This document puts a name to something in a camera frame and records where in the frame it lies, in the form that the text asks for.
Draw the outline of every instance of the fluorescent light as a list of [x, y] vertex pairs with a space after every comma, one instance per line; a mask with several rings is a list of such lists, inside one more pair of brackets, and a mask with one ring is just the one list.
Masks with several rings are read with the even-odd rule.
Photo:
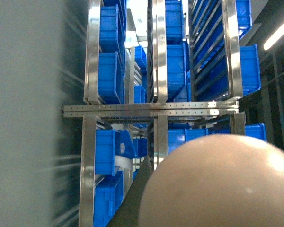
[[267, 40], [264, 44], [264, 50], [268, 50], [272, 45], [274, 45], [282, 36], [284, 35], [284, 23], [279, 27], [279, 29]]

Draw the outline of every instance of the metal upright post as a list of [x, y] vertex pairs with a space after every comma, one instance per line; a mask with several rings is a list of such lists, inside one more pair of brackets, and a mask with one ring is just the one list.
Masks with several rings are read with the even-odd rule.
[[225, 52], [228, 71], [229, 97], [243, 97], [240, 44], [236, 1], [222, 0]]
[[83, 117], [79, 227], [94, 225], [96, 127], [96, 116]]
[[192, 12], [195, 7], [196, 1], [188, 0], [188, 27], [189, 27], [189, 58], [190, 58], [190, 83], [191, 83], [191, 101], [195, 102], [195, 71], [194, 71], [194, 37], [192, 32]]
[[130, 64], [130, 75], [129, 75], [129, 104], [134, 103], [134, 74], [135, 74], [135, 50], [133, 46], [131, 48], [131, 64]]
[[245, 136], [245, 113], [230, 114], [231, 134]]
[[166, 114], [158, 114], [154, 120], [154, 153], [157, 154], [157, 166], [168, 155], [168, 118]]
[[157, 83], [158, 103], [167, 101], [167, 45], [166, 45], [166, 12], [165, 0], [157, 0]]
[[100, 13], [101, 0], [89, 0], [84, 84], [84, 101], [87, 104], [99, 103]]
[[168, 96], [166, 21], [164, 0], [152, 1], [152, 29], [153, 76], [152, 78], [149, 78], [149, 87], [151, 90], [153, 90], [154, 102], [165, 103]]

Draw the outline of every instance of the storage rack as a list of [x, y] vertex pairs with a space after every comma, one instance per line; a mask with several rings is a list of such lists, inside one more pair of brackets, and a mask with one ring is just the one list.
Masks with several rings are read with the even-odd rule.
[[[203, 0], [189, 1], [190, 54], [194, 59], [194, 35], [192, 23], [195, 6]], [[133, 85], [135, 81], [134, 48], [131, 49], [129, 73], [126, 79], [128, 86], [125, 94], [126, 104], [105, 105], [98, 94], [98, 65], [100, 36], [100, 10], [102, 0], [89, 0], [86, 73], [84, 86], [84, 101], [87, 105], [65, 106], [63, 116], [66, 118], [83, 118], [81, 181], [80, 181], [80, 211], [79, 226], [93, 226], [94, 194], [99, 181], [95, 176], [96, 129], [99, 124], [111, 128], [111, 124], [130, 125], [147, 123], [148, 155], [153, 166], [168, 155], [168, 123], [189, 122], [196, 128], [207, 127], [217, 122], [215, 127], [230, 128], [233, 134], [245, 134], [245, 115], [239, 113], [238, 99], [243, 97], [242, 78], [240, 70], [240, 53], [238, 25], [235, 23], [236, 6], [233, 0], [220, 0], [222, 4], [223, 34], [225, 40], [225, 57], [228, 64], [229, 91], [227, 99], [215, 101], [166, 103], [167, 88], [167, 54], [165, 28], [165, 1], [148, 0], [148, 91], [149, 103], [133, 103]], [[194, 62], [191, 61], [192, 94], [196, 98]]]

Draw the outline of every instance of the blue plastic bin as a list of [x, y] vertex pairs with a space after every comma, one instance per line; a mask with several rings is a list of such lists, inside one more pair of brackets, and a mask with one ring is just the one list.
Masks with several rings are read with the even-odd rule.
[[185, 129], [168, 130], [169, 154], [185, 143]]
[[147, 70], [147, 56], [142, 46], [135, 47], [134, 59], [141, 69], [141, 73], [145, 74]]
[[146, 138], [133, 139], [133, 146], [135, 147], [135, 150], [137, 152], [137, 158], [143, 158], [147, 156], [147, 139]]
[[[243, 95], [246, 96], [261, 89], [260, 65], [257, 45], [240, 48]], [[197, 101], [216, 100], [228, 92], [226, 60], [223, 59], [196, 87], [202, 90], [208, 83], [211, 87], [198, 96]]]
[[118, 171], [115, 176], [106, 176], [95, 188], [94, 227], [107, 226], [119, 209], [124, 197], [123, 181], [123, 171]]
[[[230, 129], [219, 129], [219, 130], [209, 129], [209, 134], [210, 135], [211, 134], [230, 134]], [[266, 127], [264, 124], [246, 125], [245, 135], [267, 141]]]
[[185, 142], [208, 135], [208, 129], [190, 129], [185, 130]]
[[185, 44], [167, 45], [168, 101], [172, 102], [186, 85]]
[[261, 89], [261, 72], [257, 45], [240, 48], [244, 96]]
[[126, 16], [127, 16], [126, 3], [127, 3], [127, 0], [103, 0], [103, 3], [104, 3], [104, 6], [118, 5], [118, 9], [120, 12], [120, 20], [124, 26], [124, 31], [126, 31]]
[[142, 85], [134, 86], [134, 103], [145, 103], [146, 91]]
[[115, 175], [115, 155], [120, 155], [120, 133], [97, 130], [95, 174]]
[[190, 124], [188, 123], [170, 123], [168, 124], [169, 129], [190, 129]]
[[120, 142], [121, 142], [121, 156], [133, 159], [137, 157], [136, 149], [133, 147], [133, 141], [128, 130], [120, 131]]
[[267, 141], [266, 127], [264, 124], [253, 124], [245, 127], [245, 134], [260, 140]]
[[142, 75], [142, 86], [145, 89], [145, 92], [147, 92], [147, 75]]
[[118, 7], [101, 7], [100, 46], [103, 52], [118, 52], [120, 61], [124, 64], [125, 31], [120, 22]]
[[191, 102], [190, 72], [188, 72], [186, 76], [187, 76], [186, 86], [181, 90], [181, 92], [174, 99], [174, 103]]
[[165, 10], [167, 44], [180, 44], [185, 36], [182, 1], [166, 1]]
[[250, 0], [236, 0], [240, 39], [252, 28]]
[[124, 103], [124, 80], [118, 53], [99, 54], [98, 93], [106, 104]]
[[137, 176], [137, 174], [138, 174], [138, 171], [139, 171], [139, 170], [136, 170], [136, 171], [133, 172], [133, 180], [136, 179], [136, 176]]

